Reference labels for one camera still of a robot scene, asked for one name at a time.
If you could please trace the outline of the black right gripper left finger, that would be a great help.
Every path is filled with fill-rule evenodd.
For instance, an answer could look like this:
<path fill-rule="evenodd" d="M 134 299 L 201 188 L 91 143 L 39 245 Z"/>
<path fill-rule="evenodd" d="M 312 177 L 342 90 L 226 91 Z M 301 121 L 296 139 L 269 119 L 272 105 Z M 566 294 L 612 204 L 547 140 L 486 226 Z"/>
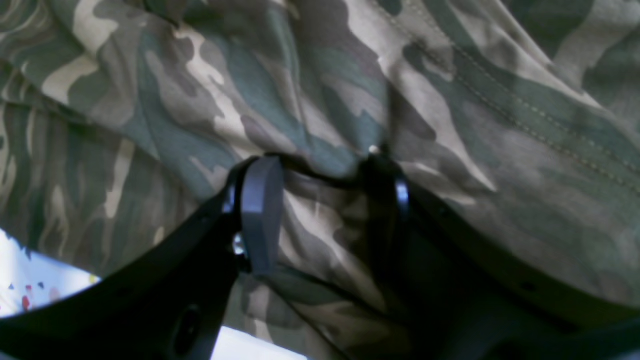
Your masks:
<path fill-rule="evenodd" d="M 284 171 L 252 157 L 135 262 L 49 306 L 1 321 L 3 360 L 208 360 L 242 272 L 277 264 Z"/>

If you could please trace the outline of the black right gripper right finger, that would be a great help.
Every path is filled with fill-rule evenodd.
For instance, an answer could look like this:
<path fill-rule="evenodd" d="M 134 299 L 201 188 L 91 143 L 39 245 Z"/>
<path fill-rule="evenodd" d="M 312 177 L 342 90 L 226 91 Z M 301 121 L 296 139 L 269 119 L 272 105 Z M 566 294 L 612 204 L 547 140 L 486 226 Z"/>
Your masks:
<path fill-rule="evenodd" d="M 370 154 L 375 279 L 409 310 L 425 360 L 637 360 L 639 312 L 562 283 L 494 246 L 449 205 Z"/>

